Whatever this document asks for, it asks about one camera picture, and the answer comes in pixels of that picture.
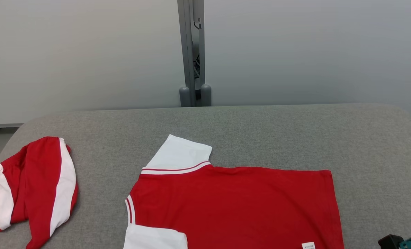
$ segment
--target metal post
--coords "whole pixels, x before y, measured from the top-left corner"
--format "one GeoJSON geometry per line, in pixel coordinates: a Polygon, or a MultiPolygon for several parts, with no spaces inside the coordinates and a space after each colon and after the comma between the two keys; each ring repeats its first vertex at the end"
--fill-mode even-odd
{"type": "Polygon", "coordinates": [[[193,73],[193,49],[191,47],[191,24],[189,0],[177,0],[179,13],[179,28],[184,60],[185,86],[190,91],[190,106],[196,106],[195,76],[193,73]]]}
{"type": "Polygon", "coordinates": [[[190,107],[190,89],[186,86],[179,88],[180,107],[190,107]]]}
{"type": "Polygon", "coordinates": [[[193,0],[193,12],[194,21],[199,22],[201,104],[202,106],[211,106],[212,87],[205,84],[204,0],[193,0]]]}

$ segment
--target red stripe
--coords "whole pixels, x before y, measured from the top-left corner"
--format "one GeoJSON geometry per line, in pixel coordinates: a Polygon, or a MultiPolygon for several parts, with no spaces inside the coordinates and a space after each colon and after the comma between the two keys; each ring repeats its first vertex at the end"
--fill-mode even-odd
{"type": "Polygon", "coordinates": [[[193,167],[190,167],[190,168],[185,168],[185,169],[146,169],[146,168],[144,168],[144,169],[142,169],[142,170],[154,170],[154,171],[180,171],[180,170],[188,170],[188,169],[193,169],[193,168],[196,168],[197,166],[199,166],[199,165],[201,165],[201,164],[203,164],[203,163],[210,163],[209,161],[204,161],[204,162],[201,162],[201,163],[198,163],[198,164],[196,164],[195,166],[193,166],[193,167]]]}
{"type": "Polygon", "coordinates": [[[126,200],[127,200],[127,203],[128,203],[128,210],[130,211],[130,223],[131,223],[131,217],[132,217],[132,215],[131,215],[130,201],[128,200],[128,198],[127,198],[126,200]]]}

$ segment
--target white fabric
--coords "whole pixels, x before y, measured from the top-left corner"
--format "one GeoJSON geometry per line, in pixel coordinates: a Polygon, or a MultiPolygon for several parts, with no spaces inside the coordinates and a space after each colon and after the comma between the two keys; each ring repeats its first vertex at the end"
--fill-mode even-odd
{"type": "Polygon", "coordinates": [[[0,229],[10,227],[14,202],[7,178],[3,173],[4,168],[0,164],[0,229]]]}
{"type": "Polygon", "coordinates": [[[143,169],[185,169],[208,161],[212,147],[169,135],[143,169]]]}
{"type": "Polygon", "coordinates": [[[188,249],[187,237],[172,229],[128,224],[124,249],[188,249]]]}
{"type": "Polygon", "coordinates": [[[141,174],[147,175],[177,175],[177,174],[184,174],[188,172],[192,172],[198,170],[206,165],[209,165],[209,161],[202,162],[194,167],[184,169],[184,170],[142,170],[141,174]]]}
{"type": "Polygon", "coordinates": [[[134,216],[134,205],[131,196],[129,195],[125,200],[125,204],[127,205],[127,213],[128,213],[128,222],[131,224],[136,224],[135,216],[134,216]]]}
{"type": "Polygon", "coordinates": [[[62,225],[70,217],[71,199],[76,187],[76,172],[73,161],[65,146],[63,138],[60,138],[61,172],[56,186],[56,197],[53,205],[52,219],[50,221],[50,236],[57,227],[62,225]]]}

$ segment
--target cable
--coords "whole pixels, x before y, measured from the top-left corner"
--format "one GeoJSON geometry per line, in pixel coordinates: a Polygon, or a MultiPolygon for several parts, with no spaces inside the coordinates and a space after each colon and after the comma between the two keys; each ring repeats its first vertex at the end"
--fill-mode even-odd
{"type": "Polygon", "coordinates": [[[198,62],[199,56],[200,56],[200,54],[198,54],[198,57],[196,57],[196,60],[194,60],[194,62],[196,62],[196,64],[197,64],[198,66],[201,66],[201,65],[199,64],[199,62],[198,62]]]}
{"type": "Polygon", "coordinates": [[[199,75],[199,73],[198,73],[198,71],[196,71],[196,68],[193,66],[193,70],[195,71],[195,73],[199,76],[199,77],[201,77],[200,75],[199,75]]]}

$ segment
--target red and white shirt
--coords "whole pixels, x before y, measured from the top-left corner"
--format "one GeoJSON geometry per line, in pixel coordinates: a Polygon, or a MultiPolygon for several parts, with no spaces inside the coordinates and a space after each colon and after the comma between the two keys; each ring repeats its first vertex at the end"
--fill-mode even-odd
{"type": "Polygon", "coordinates": [[[211,151],[168,137],[126,199],[124,249],[343,249],[329,170],[214,167],[211,151]]]}
{"type": "Polygon", "coordinates": [[[39,249],[65,223],[78,198],[70,147],[59,137],[43,137],[0,163],[0,232],[28,220],[39,249]]]}

